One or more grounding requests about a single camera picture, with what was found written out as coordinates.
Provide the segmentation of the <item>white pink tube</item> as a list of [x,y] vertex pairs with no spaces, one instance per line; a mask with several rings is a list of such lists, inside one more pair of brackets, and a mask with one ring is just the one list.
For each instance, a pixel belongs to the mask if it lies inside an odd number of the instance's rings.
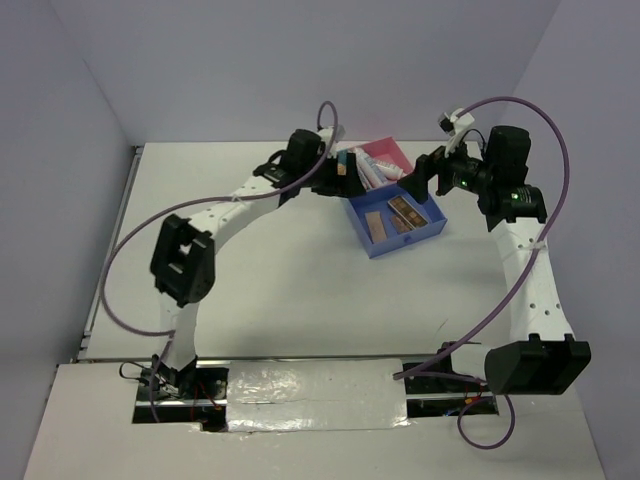
[[375,189],[384,186],[386,177],[369,154],[359,147],[354,147],[352,152],[355,154],[357,166],[369,187]]

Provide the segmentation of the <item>glitter eyeshadow palette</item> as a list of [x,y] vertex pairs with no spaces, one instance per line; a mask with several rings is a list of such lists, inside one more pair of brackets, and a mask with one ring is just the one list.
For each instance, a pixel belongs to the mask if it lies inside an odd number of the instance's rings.
[[339,151],[336,157],[336,170],[339,176],[346,176],[348,173],[348,151]]

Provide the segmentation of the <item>pink rectangular palette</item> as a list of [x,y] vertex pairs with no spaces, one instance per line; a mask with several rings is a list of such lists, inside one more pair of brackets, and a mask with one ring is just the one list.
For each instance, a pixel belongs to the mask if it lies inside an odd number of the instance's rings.
[[380,211],[367,212],[365,214],[365,220],[369,228],[369,233],[373,244],[382,243],[388,239]]

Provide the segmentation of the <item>gold rectangular palette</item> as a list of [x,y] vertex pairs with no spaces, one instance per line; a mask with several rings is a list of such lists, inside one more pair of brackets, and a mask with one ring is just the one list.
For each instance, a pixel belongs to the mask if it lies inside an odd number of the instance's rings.
[[429,221],[424,217],[409,201],[401,195],[392,197],[388,205],[401,219],[403,219],[412,229],[425,227]]

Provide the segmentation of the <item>orange eyeshadow palette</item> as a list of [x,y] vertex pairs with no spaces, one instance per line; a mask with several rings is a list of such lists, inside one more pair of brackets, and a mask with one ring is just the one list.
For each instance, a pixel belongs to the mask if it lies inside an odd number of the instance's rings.
[[396,232],[401,235],[408,233],[412,230],[411,226],[408,225],[403,219],[401,219],[397,215],[391,215],[390,221]]

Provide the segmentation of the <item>small white pink bottle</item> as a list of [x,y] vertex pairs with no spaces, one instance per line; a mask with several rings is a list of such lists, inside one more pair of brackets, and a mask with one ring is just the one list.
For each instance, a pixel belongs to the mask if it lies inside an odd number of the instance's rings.
[[379,158],[374,158],[373,161],[376,167],[381,171],[381,173],[388,181],[395,182],[406,175],[405,171],[395,163],[391,163]]

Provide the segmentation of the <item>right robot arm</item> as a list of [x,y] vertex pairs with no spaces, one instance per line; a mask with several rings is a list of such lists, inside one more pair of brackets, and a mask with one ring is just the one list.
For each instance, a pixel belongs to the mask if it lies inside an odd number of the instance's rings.
[[591,360],[590,345],[575,338],[562,309],[546,236],[552,224],[541,191],[527,184],[531,148],[528,131],[497,126],[483,155],[474,158],[465,145],[445,145],[421,155],[400,182],[416,200],[428,183],[438,195],[454,188],[473,193],[496,242],[508,293],[490,313],[510,310],[507,344],[489,348],[473,342],[473,329],[444,345],[430,360],[402,372],[403,377],[435,372],[437,384],[456,391],[469,378],[499,395],[561,395]]

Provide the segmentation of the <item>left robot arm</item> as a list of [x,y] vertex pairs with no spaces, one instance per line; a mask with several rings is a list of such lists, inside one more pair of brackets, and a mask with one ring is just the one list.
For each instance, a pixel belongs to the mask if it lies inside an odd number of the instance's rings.
[[173,398],[190,395],[197,383],[195,330],[200,302],[215,282],[215,259],[234,235],[308,188],[329,197],[361,196],[356,157],[336,146],[344,128],[298,129],[285,149],[256,167],[230,200],[162,223],[151,261],[160,300],[160,325],[172,331],[171,344],[152,360],[160,386]]

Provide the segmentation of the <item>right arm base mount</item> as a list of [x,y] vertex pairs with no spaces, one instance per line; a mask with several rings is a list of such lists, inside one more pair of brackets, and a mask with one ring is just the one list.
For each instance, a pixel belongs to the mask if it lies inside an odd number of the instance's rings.
[[458,416],[469,406],[467,415],[498,415],[497,402],[484,384],[458,379],[451,358],[426,369],[436,376],[411,376],[404,379],[409,419]]

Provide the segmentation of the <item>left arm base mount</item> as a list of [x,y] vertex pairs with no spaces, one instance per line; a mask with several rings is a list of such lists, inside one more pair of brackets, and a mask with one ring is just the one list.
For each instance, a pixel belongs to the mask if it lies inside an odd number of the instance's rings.
[[136,384],[133,424],[198,424],[208,432],[228,430],[227,365],[197,365],[180,386],[170,384],[165,374],[158,372],[151,382],[152,366],[134,361],[119,365],[122,380]]

